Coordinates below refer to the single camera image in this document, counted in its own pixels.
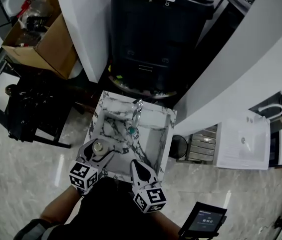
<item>white pipe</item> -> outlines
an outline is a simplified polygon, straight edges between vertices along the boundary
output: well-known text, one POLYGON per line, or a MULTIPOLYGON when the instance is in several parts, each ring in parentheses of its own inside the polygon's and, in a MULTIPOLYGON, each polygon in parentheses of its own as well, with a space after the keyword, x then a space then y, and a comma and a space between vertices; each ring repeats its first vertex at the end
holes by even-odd
MULTIPOLYGON (((263 106, 263 107, 259 107, 259 112, 263 111, 263 110, 266 110, 266 109, 269 109, 269 108, 273 108, 273 107, 278 107, 278 108, 281 108, 282 109, 282 105, 281 104, 270 104, 268 106, 263 106)), ((268 120, 271 120, 271 119, 274 119, 274 118, 277 118, 279 117, 280 115, 282 115, 282 110, 281 112, 279 112, 278 114, 274 115, 274 116, 271 116, 269 118, 267 118, 268 120)))

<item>metal rack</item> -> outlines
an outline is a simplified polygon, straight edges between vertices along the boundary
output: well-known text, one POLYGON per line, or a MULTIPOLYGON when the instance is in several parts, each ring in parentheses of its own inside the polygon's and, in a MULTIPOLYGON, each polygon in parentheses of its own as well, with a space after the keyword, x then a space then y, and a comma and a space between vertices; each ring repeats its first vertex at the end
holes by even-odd
POLYGON ((212 164, 216 144, 217 125, 211 126, 189 136, 186 155, 179 162, 212 164))

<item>plastic bag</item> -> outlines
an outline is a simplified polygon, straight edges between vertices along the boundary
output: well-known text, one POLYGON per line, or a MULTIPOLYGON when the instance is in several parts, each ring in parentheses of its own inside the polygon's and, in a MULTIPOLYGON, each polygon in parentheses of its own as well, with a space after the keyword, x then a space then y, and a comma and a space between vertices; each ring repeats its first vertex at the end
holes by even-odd
POLYGON ((45 33, 38 31, 24 31, 20 37, 16 40, 15 45, 18 47, 32 47, 36 46, 41 39, 43 39, 45 33))
POLYGON ((52 12, 53 7, 47 0, 34 0, 18 21, 22 29, 27 29, 28 17, 50 17, 52 12))

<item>person's arm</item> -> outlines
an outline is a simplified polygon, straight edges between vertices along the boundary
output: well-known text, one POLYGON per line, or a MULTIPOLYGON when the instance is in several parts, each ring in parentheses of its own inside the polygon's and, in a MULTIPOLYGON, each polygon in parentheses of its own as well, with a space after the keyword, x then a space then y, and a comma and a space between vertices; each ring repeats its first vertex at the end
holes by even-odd
POLYGON ((44 209, 40 219, 52 224, 64 224, 80 198, 75 187, 70 186, 44 209))
POLYGON ((152 212, 149 214, 149 216, 151 217, 153 222, 160 228, 165 239, 177 240, 179 238, 178 232, 181 228, 160 211, 152 212))

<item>device screen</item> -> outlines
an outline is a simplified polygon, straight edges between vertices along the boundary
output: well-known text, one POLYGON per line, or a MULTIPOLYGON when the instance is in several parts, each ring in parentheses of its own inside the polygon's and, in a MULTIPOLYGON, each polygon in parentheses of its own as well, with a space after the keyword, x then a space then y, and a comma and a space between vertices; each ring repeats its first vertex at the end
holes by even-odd
POLYGON ((213 232, 222 219, 222 216, 223 214, 220 213, 200 210, 189 230, 213 232))

